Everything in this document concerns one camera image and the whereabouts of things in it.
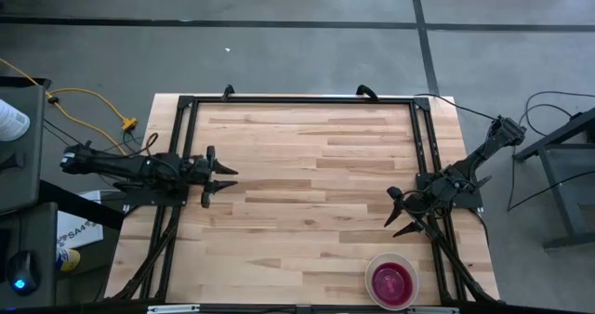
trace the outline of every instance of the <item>yellow extension cord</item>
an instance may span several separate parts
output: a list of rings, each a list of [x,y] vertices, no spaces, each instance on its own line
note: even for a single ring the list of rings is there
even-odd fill
[[[5,59],[0,59],[0,62],[6,64],[8,67],[12,68],[13,70],[15,70],[15,72],[20,73],[21,75],[23,75],[25,78],[27,78],[29,81],[31,81],[31,83],[33,83],[34,85],[39,85],[37,82],[35,82],[35,80],[33,78],[31,78],[27,73],[25,73],[24,71],[22,71],[21,69],[15,67],[14,65],[12,65],[11,63],[9,63],[8,61],[6,61]],[[105,102],[109,107],[112,108],[112,110],[120,117],[120,119],[122,119],[124,125],[122,127],[122,129],[124,131],[128,131],[132,128],[134,128],[134,126],[136,126],[137,124],[137,119],[136,118],[131,118],[128,119],[126,118],[124,115],[122,115],[116,108],[115,106],[113,106],[111,104],[111,102],[104,98],[102,95],[100,95],[99,93],[95,92],[95,91],[91,91],[91,90],[87,90],[84,88],[78,88],[78,87],[64,87],[64,88],[59,88],[56,90],[52,90],[52,91],[46,91],[46,97],[48,99],[53,97],[53,94],[55,93],[59,93],[59,92],[83,92],[83,93],[87,93],[93,96],[96,96],[98,98],[100,98],[101,100],[103,100],[103,102]],[[95,127],[92,124],[88,124],[80,119],[74,118],[73,116],[71,116],[70,114],[68,114],[68,112],[66,112],[60,105],[59,103],[54,103],[52,104],[54,105],[56,108],[58,108],[58,110],[60,112],[62,112],[62,114],[64,114],[65,117],[67,117],[68,119],[74,121],[77,124],[81,124],[85,127],[91,128],[94,131],[102,134],[103,136],[105,136],[107,139],[109,139],[111,141],[111,143],[113,143],[113,145],[123,154],[126,155],[126,152],[122,149],[122,147],[120,147],[120,144],[118,142],[115,141],[115,139],[113,139],[108,133],[106,133],[105,131],[103,131],[101,128]]]

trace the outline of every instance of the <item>yellow cable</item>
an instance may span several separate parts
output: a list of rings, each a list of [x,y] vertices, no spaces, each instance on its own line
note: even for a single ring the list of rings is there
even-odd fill
[[[37,82],[35,82],[35,80],[33,78],[31,78],[27,73],[25,73],[24,71],[22,71],[21,69],[15,67],[14,65],[10,64],[8,61],[6,61],[5,59],[0,59],[0,61],[4,64],[6,64],[8,67],[14,69],[16,72],[20,73],[21,75],[23,75],[25,78],[27,78],[29,81],[31,81],[31,83],[33,83],[34,85],[39,85]],[[46,97],[47,98],[51,98],[52,95],[46,91]],[[118,142],[116,142],[112,137],[110,137],[109,134],[107,134],[106,132],[104,132],[101,128],[97,128],[92,124],[88,124],[82,120],[76,119],[74,117],[72,117],[70,114],[68,114],[60,105],[59,103],[54,103],[54,106],[56,106],[58,108],[59,111],[62,112],[62,114],[64,114],[64,116],[66,116],[68,119],[74,121],[75,123],[81,124],[85,127],[91,128],[93,130],[95,130],[98,133],[101,133],[103,136],[105,136],[107,139],[109,139],[111,141],[111,143],[113,143],[113,145],[115,147],[117,147],[117,149],[123,154],[126,155],[126,152],[122,149],[122,147],[120,147],[120,145],[118,144]]]
[[[125,120],[125,116],[122,115],[116,108],[115,106],[113,106],[111,104],[111,102],[104,98],[102,95],[100,95],[99,93],[95,92],[95,91],[91,91],[91,90],[87,90],[84,88],[80,88],[80,87],[63,87],[60,89],[55,89],[52,91],[47,92],[50,95],[54,95],[55,93],[59,93],[59,92],[85,92],[87,94],[93,95],[95,97],[98,97],[99,99],[103,100],[104,103],[106,103],[109,107],[112,108],[112,110],[120,117],[120,119]]]

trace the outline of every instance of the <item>red liquid in bowl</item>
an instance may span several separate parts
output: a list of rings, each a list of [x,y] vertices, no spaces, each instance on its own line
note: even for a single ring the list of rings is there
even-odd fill
[[[384,263],[372,275],[372,289],[389,306],[401,306],[413,294],[413,281],[407,269],[397,263]]]

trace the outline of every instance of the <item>wooden table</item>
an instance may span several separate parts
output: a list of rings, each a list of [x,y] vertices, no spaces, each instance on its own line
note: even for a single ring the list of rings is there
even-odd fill
[[[152,152],[167,151],[178,96],[155,95],[145,134],[159,133]],[[442,163],[464,158],[456,109],[439,99],[430,104]],[[187,122],[188,113],[182,132]],[[408,107],[202,104],[192,154],[204,154],[208,145],[239,171],[239,184],[213,196],[209,209],[200,206],[201,190],[192,190],[179,221],[168,302],[368,305],[366,266],[393,252],[419,273],[416,304],[439,304],[429,240],[392,238],[408,216],[383,228],[392,207],[386,189],[412,189],[418,172]],[[107,296],[145,258],[154,213],[141,207],[126,218]],[[455,210],[453,220],[461,259],[497,297],[482,225],[466,210]],[[153,292],[161,262],[156,267]],[[452,269],[445,267],[455,294]]]

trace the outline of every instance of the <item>gray floor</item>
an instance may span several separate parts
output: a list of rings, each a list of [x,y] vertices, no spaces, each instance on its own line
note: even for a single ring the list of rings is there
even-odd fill
[[[422,0],[430,22],[595,22],[593,0]],[[7,12],[89,17],[203,20],[415,21],[411,0],[7,0]],[[48,77],[55,87],[101,92],[129,116],[140,135],[158,92],[236,91],[352,93],[367,84],[378,94],[427,92],[417,31],[114,28],[0,25],[0,56],[26,72]],[[595,95],[595,33],[429,34],[439,87],[459,104],[491,115],[519,118],[537,91]],[[0,74],[15,74],[0,67]],[[595,99],[544,96],[571,113]],[[68,95],[61,104],[73,115],[119,137],[117,118],[96,99]],[[110,144],[65,120],[46,117],[79,139]],[[467,149],[481,144],[484,119],[459,112]],[[550,131],[567,119],[552,109],[532,112]],[[73,191],[106,189],[97,176],[71,177],[58,168],[63,145],[45,136],[43,177]],[[537,139],[528,133],[525,145]],[[502,299],[511,304],[593,311],[595,247],[546,254],[541,244],[564,230],[549,193],[506,213],[511,150],[486,163],[480,175],[484,217]],[[548,185],[537,160],[517,166],[514,201]]]

